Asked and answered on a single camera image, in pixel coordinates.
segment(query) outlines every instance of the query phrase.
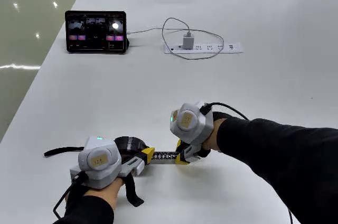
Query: screen display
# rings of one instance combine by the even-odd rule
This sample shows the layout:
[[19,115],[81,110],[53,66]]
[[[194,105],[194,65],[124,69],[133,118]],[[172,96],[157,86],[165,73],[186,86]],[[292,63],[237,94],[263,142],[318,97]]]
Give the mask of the screen display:
[[124,12],[66,12],[67,50],[124,52]]

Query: power strip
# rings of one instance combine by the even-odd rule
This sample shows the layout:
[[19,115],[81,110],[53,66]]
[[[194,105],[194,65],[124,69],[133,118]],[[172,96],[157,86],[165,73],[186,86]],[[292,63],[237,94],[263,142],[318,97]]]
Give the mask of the power strip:
[[[176,54],[200,54],[200,53],[216,53],[222,49],[220,43],[197,43],[192,50],[183,49],[181,45],[168,45],[172,52]],[[224,49],[220,53],[241,53],[243,52],[240,43],[225,43]],[[166,45],[164,45],[164,53],[171,53]]]

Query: black jacket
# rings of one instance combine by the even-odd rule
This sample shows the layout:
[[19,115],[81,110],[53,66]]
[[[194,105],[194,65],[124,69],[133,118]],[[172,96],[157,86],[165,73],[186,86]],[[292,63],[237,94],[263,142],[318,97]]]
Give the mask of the black jacket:
[[[251,167],[302,224],[338,223],[338,130],[228,118],[217,134],[220,150]],[[111,224],[103,199],[82,197],[57,224]]]

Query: wrist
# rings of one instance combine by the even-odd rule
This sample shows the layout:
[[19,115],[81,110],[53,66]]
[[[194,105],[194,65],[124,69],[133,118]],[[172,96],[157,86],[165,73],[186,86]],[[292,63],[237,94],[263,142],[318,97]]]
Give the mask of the wrist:
[[105,200],[111,208],[116,208],[117,194],[123,186],[123,180],[116,178],[113,183],[101,190],[90,189],[83,196],[95,196]]
[[202,143],[202,148],[204,150],[219,150],[218,145],[217,145],[217,132],[221,124],[226,120],[226,118],[218,119],[213,122],[213,131],[210,134],[209,138],[206,139]]

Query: person's right hand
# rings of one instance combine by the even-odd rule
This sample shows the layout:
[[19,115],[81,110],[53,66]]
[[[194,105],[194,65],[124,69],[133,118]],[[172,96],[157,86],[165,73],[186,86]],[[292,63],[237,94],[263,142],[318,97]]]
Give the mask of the person's right hand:
[[213,150],[219,150],[218,145],[217,145],[217,132],[218,132],[218,128],[221,126],[221,124],[226,120],[226,118],[221,118],[218,119],[216,121],[213,122],[213,131],[210,134],[209,138],[206,139],[206,141],[204,141],[202,143],[202,148],[204,150],[209,150],[209,149],[213,149]]

